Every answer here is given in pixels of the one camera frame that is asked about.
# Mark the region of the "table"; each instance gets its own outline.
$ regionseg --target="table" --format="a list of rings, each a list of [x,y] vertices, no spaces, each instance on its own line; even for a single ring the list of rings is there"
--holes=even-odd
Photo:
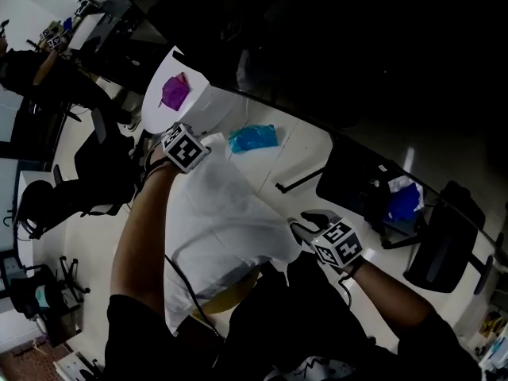
[[[104,15],[88,15],[76,29],[73,56],[89,72],[144,94],[171,45],[130,0],[103,2],[101,10]]]
[[[241,103],[241,97],[212,87],[201,73],[190,69],[173,58],[174,47],[164,58],[152,77],[142,107],[142,122],[150,133],[162,133],[176,121],[187,123],[194,133],[202,135],[213,129],[225,115]],[[190,93],[178,111],[161,103],[162,88],[169,78],[184,72]]]

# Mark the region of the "black shirt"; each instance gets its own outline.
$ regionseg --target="black shirt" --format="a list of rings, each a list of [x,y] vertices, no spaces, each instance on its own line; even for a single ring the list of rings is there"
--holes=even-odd
[[[303,299],[298,300],[300,306],[305,304]],[[309,381],[341,376],[347,380],[481,379],[476,362],[459,346],[450,326],[437,314],[431,314],[404,335],[395,355],[364,339],[362,334],[355,340],[348,339],[350,326],[341,323],[339,314],[330,324],[328,315],[319,319],[319,310],[307,317],[305,309],[301,316],[294,309],[277,312],[277,306],[269,306],[269,316],[273,318],[267,323],[266,315],[257,308],[251,309],[253,304],[248,302],[246,309],[239,309],[240,306],[233,312],[228,339],[215,369],[202,374],[192,355],[171,335],[163,318],[135,299],[112,296],[104,378],[275,381],[291,379],[292,375],[300,377],[293,379]],[[336,331],[329,330],[331,325],[336,326]]]
[[[0,84],[21,96],[30,96],[35,91],[35,75],[47,57],[46,52],[9,50],[0,59]]]

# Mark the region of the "purple item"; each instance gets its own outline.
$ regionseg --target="purple item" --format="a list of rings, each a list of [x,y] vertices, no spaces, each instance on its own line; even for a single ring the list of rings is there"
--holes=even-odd
[[[172,76],[164,84],[160,103],[164,103],[167,107],[171,107],[173,110],[178,111],[190,91],[191,88],[189,87],[187,78],[182,72],[177,76]]]

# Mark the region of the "tile floor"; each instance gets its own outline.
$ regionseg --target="tile floor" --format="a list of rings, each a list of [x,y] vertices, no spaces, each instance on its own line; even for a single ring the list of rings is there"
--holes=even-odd
[[[214,132],[227,134],[232,129],[240,128],[246,122],[245,115],[245,108],[242,105],[241,108],[235,109]],[[73,161],[75,151],[93,129],[89,113],[83,114],[82,119],[82,123],[67,121],[56,154],[55,162],[60,165],[63,175],[68,178],[75,177]],[[280,146],[276,148],[264,148],[244,154],[230,152],[226,154],[241,170],[260,198],[283,217],[299,217],[302,211],[317,208],[331,209],[339,215],[346,216],[356,225],[362,244],[366,248],[365,255],[370,261],[427,298],[452,326],[460,324],[463,334],[468,332],[468,326],[475,326],[474,323],[468,323],[467,317],[464,319],[464,313],[478,310],[478,306],[481,308],[486,305],[488,297],[479,295],[473,298],[473,290],[479,274],[471,265],[466,269],[459,286],[451,294],[438,294],[413,287],[404,280],[402,273],[409,265],[414,248],[383,250],[379,237],[363,218],[317,197],[315,187],[318,178],[310,180],[288,194],[281,194],[275,188],[275,183],[291,181],[292,177],[298,178],[300,175],[305,175],[326,162],[332,148],[327,133],[257,102],[248,103],[248,123],[273,124],[280,142]],[[138,128],[136,135],[141,129],[142,126]],[[390,146],[391,143],[387,143],[387,148],[383,148],[385,156]],[[115,217],[80,218],[76,215],[67,221],[64,253],[67,258],[79,259],[78,280],[91,289],[83,307],[83,332],[70,340],[69,345],[89,359],[97,358],[103,361],[104,358],[108,332],[106,308],[110,291],[111,264],[127,217],[128,210],[123,209]],[[485,260],[491,253],[491,247],[479,236],[474,254],[481,260]],[[337,274],[331,269],[325,272],[330,282],[337,284]],[[352,311],[360,319],[366,333],[375,336],[378,344],[396,349],[397,339],[363,291],[352,280],[345,284],[352,294]],[[227,334],[230,314],[231,310],[213,316],[217,329],[223,334]]]

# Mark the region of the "blue package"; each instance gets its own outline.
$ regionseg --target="blue package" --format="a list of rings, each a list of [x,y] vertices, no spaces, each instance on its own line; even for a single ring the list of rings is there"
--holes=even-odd
[[[229,134],[229,146],[233,153],[249,149],[276,147],[275,127],[270,125],[248,125]]]
[[[391,214],[391,218],[388,216],[388,219],[410,221],[414,217],[414,210],[419,202],[420,192],[416,188],[416,183],[411,183],[391,197],[387,207],[387,214]]]

